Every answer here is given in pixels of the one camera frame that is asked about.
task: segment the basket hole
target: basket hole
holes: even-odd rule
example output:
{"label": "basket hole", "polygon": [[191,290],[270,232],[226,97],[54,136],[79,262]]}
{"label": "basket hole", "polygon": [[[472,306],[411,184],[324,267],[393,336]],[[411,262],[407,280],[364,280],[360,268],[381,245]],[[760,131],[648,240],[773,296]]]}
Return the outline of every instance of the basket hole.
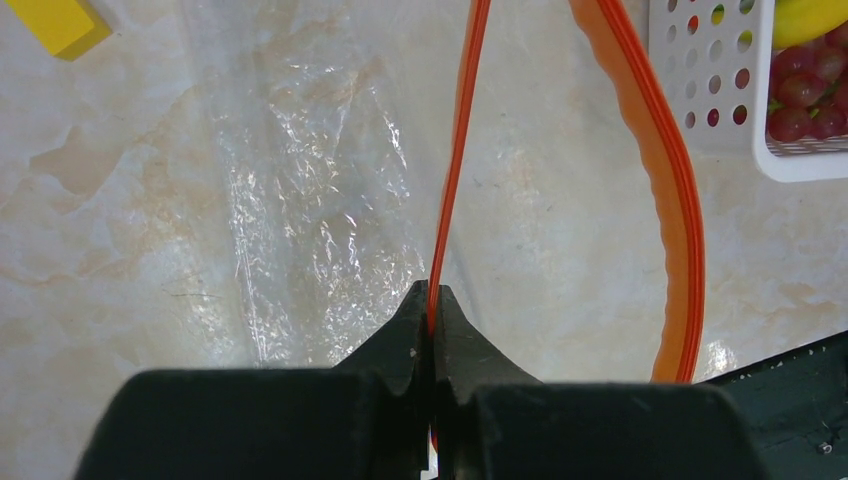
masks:
{"label": "basket hole", "polygon": [[707,113],[707,125],[715,127],[718,125],[718,109],[714,108]]}
{"label": "basket hole", "polygon": [[718,93],[718,91],[721,90],[721,77],[719,77],[718,75],[713,75],[710,78],[710,85],[709,86],[710,86],[710,93],[712,93],[713,95]]}
{"label": "basket hole", "polygon": [[739,34],[739,38],[736,39],[736,48],[739,49],[739,53],[745,53],[751,48],[751,43],[754,41],[754,34],[751,33],[750,30],[745,30],[744,32]]}
{"label": "basket hole", "polygon": [[739,2],[739,13],[742,15],[748,15],[751,13],[751,10],[754,9],[755,3],[757,3],[756,0],[742,0]]}
{"label": "basket hole", "polygon": [[733,109],[733,123],[736,125],[742,125],[745,123],[745,120],[748,120],[748,109],[745,105],[739,105]]}
{"label": "basket hole", "polygon": [[710,45],[710,60],[714,62],[718,60],[719,57],[721,57],[721,49],[721,40],[716,40],[715,42],[713,42],[713,44]]}
{"label": "basket hole", "polygon": [[744,89],[751,82],[751,72],[747,68],[743,68],[736,72],[736,88]]}
{"label": "basket hole", "polygon": [[698,31],[698,16],[692,15],[689,17],[689,23],[686,24],[686,28],[689,29],[689,35],[693,35]]}
{"label": "basket hole", "polygon": [[692,68],[698,62],[698,52],[694,48],[686,53],[686,66]]}
{"label": "basket hole", "polygon": [[671,73],[674,71],[674,68],[677,66],[677,62],[674,60],[674,57],[668,57],[665,61],[665,73]]}
{"label": "basket hole", "polygon": [[713,22],[713,25],[718,25],[722,20],[724,20],[724,4],[719,3],[713,9],[713,13],[710,15],[710,21]]}

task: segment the plastic bag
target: plastic bag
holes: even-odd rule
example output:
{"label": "plastic bag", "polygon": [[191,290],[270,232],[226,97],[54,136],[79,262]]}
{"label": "plastic bag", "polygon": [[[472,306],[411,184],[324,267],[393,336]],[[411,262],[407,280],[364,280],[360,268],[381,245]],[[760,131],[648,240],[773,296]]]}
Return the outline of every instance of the plastic bag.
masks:
{"label": "plastic bag", "polygon": [[[334,364],[427,276],[468,3],[183,13],[257,361]],[[567,2],[492,5],[462,175],[442,283],[469,319],[544,380],[649,378],[657,207]]]}

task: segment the ziplock bag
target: ziplock bag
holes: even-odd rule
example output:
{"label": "ziplock bag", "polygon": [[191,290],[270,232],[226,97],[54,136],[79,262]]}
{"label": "ziplock bag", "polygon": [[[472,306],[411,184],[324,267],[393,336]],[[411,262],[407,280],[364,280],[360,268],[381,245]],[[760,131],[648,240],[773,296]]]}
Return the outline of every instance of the ziplock bag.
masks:
{"label": "ziplock bag", "polygon": [[[479,6],[184,5],[258,363],[338,362],[430,273]],[[442,283],[543,380],[690,380],[700,210],[625,10],[496,2],[487,18]]]}

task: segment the yellow block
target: yellow block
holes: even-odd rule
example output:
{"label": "yellow block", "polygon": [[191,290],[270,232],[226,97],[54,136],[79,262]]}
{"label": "yellow block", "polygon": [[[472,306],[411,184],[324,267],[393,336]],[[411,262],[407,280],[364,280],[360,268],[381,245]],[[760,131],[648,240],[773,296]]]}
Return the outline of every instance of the yellow block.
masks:
{"label": "yellow block", "polygon": [[112,33],[86,0],[6,0],[6,3],[50,55],[63,60],[76,59]]}

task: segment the banana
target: banana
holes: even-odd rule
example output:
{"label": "banana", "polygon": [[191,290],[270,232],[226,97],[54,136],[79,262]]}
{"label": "banana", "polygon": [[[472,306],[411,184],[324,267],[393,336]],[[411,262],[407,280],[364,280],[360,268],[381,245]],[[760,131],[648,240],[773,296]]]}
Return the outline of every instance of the banana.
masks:
{"label": "banana", "polygon": [[777,0],[772,47],[809,42],[848,21],[848,0]]}
{"label": "banana", "polygon": [[[747,8],[747,11],[745,11],[745,13],[748,13],[748,12],[751,11],[750,6],[746,7],[745,0],[742,0],[741,8],[743,8],[743,9]],[[712,19],[713,25],[718,25],[719,23],[721,23],[721,21],[724,19],[724,5],[719,5],[715,8],[715,10],[713,10],[713,14],[712,14],[711,19]],[[751,42],[753,42],[753,40],[754,40],[754,36],[751,34],[750,31],[744,31],[744,32],[742,32],[742,35],[739,36],[739,42],[740,43],[747,43],[748,45],[751,45]]]}

